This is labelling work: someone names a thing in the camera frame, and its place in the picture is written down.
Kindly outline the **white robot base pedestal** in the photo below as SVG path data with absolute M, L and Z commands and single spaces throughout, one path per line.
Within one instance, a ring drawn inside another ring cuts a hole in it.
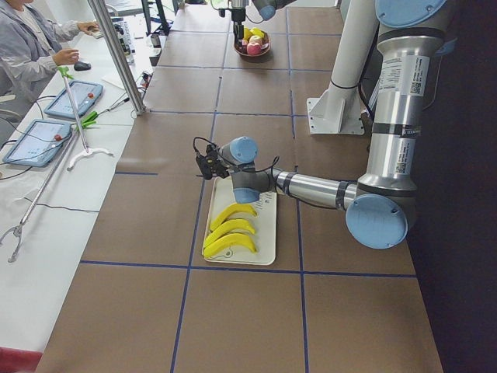
M 329 86 L 307 99 L 311 134 L 364 134 L 358 86 L 378 24 L 373 1 L 349 3 Z

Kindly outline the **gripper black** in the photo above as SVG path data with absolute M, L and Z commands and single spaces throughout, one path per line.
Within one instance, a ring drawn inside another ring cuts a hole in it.
M 244 34 L 244 25 L 245 21 L 245 8 L 232 8 L 231 9 L 231 20 L 233 22 L 233 32 L 234 35 L 243 35 Z M 236 46 L 243 46 L 243 37 L 236 37 Z

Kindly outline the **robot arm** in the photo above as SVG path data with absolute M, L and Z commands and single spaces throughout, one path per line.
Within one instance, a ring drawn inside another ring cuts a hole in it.
M 276 10 L 293 3 L 294 0 L 253 0 L 255 6 L 263 21 L 271 19 L 276 14 Z M 245 35 L 244 21 L 246 20 L 246 8 L 249 6 L 249 0 L 229 1 L 228 10 L 231 11 L 231 20 L 234 23 L 235 42 L 241 46 L 241 40 Z
M 350 134 L 367 57 L 382 56 L 366 172 L 355 182 L 326 180 L 277 168 L 258 170 L 248 137 L 214 147 L 212 171 L 230 177 L 239 203 L 277 191 L 309 204 L 343 210 L 354 239 L 372 249 L 399 244 L 415 222 L 410 173 L 430 60 L 443 49 L 458 1 L 352 1 L 329 87 L 307 103 L 314 134 Z

